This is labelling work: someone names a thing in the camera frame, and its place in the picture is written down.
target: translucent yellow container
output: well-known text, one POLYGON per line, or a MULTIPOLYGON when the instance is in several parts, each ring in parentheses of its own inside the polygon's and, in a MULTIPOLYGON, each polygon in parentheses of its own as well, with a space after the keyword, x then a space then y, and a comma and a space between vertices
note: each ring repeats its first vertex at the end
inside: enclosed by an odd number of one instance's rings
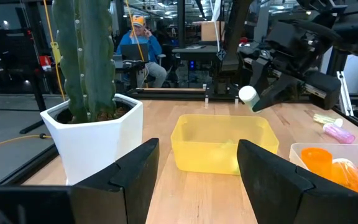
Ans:
POLYGON ((276 154, 278 140, 258 116, 186 114, 179 117, 171 142, 181 170, 239 175, 237 146, 246 139, 276 154))

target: hat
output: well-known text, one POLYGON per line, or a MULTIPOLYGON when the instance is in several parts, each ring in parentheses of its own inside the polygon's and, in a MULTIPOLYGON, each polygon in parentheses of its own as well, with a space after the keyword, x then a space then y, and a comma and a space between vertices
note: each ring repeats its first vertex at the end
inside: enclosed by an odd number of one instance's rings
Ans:
POLYGON ((140 15, 134 15, 132 16, 132 21, 134 23, 134 26, 142 27, 144 26, 144 17, 140 15))

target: wooden tabletop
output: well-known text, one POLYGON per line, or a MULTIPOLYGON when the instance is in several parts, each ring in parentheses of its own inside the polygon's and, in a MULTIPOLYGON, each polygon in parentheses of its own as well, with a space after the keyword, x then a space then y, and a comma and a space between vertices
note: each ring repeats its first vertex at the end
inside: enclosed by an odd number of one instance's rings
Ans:
MULTIPOLYGON (((315 113, 340 118, 312 104, 280 104, 252 114, 245 105, 201 101, 143 101, 143 140, 160 139, 160 161, 147 223, 257 223, 240 176, 184 172, 177 169, 170 135, 180 115, 252 115, 266 118, 280 146, 278 155, 288 159, 297 142, 338 143, 323 134, 322 125, 313 122, 315 113)), ((356 136, 358 127, 344 119, 343 128, 356 136)), ((27 185, 63 185, 65 173, 59 157, 31 177, 27 185)))

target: pink bottle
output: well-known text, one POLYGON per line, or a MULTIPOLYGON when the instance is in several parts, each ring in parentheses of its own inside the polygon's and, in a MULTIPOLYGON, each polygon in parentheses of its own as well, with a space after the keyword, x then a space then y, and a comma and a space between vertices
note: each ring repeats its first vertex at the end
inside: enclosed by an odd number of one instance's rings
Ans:
POLYGON ((325 124, 323 126, 323 130, 328 135, 334 137, 340 143, 343 144, 352 144, 352 142, 356 139, 356 137, 346 131, 343 128, 336 126, 335 124, 325 124))

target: yellow cable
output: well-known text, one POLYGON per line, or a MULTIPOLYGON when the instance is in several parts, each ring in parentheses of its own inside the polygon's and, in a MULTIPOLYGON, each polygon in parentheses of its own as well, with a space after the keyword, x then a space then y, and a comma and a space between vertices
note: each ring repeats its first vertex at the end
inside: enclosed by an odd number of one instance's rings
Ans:
POLYGON ((16 141, 16 140, 19 140, 19 139, 25 139, 25 138, 39 138, 40 136, 39 135, 36 135, 36 134, 33 134, 33 135, 28 135, 28 136, 22 136, 22 137, 18 137, 18 138, 13 138, 13 139, 9 139, 9 140, 6 140, 6 141, 2 141, 0 142, 0 145, 2 144, 5 144, 5 143, 8 143, 8 142, 11 142, 11 141, 16 141))
POLYGON ((136 36, 136 33, 135 33, 134 21, 132 20, 131 9, 129 7, 128 0, 125 0, 125 3, 127 4, 128 13, 129 13, 129 19, 131 20, 132 32, 134 33, 134 36, 135 36, 137 48, 139 49, 140 57, 142 57, 142 61, 144 62, 143 53, 142 53, 142 50, 140 49, 140 44, 139 44, 139 41, 137 40, 137 36, 136 36))
MULTIPOLYGON (((47 22, 48 22, 50 40, 52 41, 52 43, 54 43, 55 41, 53 40, 52 29, 50 28, 49 13, 48 13, 47 1, 46 1, 46 0, 44 0, 44 8, 45 8, 45 14, 47 15, 47 22)), ((54 59, 55 59, 55 61, 56 61, 55 52, 52 51, 52 54, 53 54, 53 57, 54 57, 54 59)), ((62 83, 60 82, 60 74, 59 74, 59 69, 58 69, 58 67, 57 67, 57 64, 55 65, 55 68, 56 68, 57 80, 58 80, 58 82, 59 82, 60 94, 62 94, 63 101, 66 101, 65 95, 64 95, 64 93, 63 93, 62 83)))

